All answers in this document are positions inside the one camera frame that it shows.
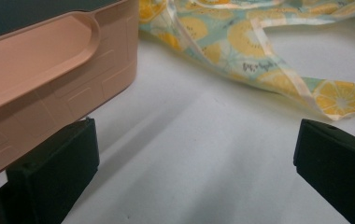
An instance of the lemon print fabric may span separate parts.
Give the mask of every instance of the lemon print fabric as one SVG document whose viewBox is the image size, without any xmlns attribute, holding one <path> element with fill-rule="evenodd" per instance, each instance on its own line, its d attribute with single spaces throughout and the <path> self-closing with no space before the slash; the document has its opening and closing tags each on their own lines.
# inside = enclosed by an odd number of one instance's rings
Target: lemon print fabric
<svg viewBox="0 0 355 224">
<path fill-rule="evenodd" d="M 329 119 L 355 114 L 355 83 L 301 77 L 264 28 L 355 17 L 355 0 L 139 0 L 139 28 L 225 77 L 282 94 Z"/>
</svg>

